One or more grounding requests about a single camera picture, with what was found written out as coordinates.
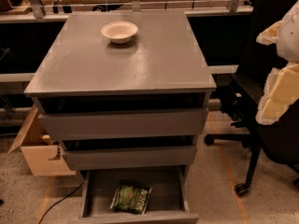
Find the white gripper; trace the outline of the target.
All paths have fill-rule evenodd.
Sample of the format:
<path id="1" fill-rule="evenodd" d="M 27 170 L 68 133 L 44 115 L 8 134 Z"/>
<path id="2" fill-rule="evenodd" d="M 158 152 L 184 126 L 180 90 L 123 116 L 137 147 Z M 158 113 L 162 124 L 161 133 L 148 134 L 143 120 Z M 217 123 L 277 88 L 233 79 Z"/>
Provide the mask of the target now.
<path id="1" fill-rule="evenodd" d="M 299 99 L 299 0 L 281 21 L 259 33 L 256 41 L 266 46 L 277 43 L 278 56 L 294 62 L 282 69 L 273 68 L 265 82 L 256 121 L 271 125 Z"/>

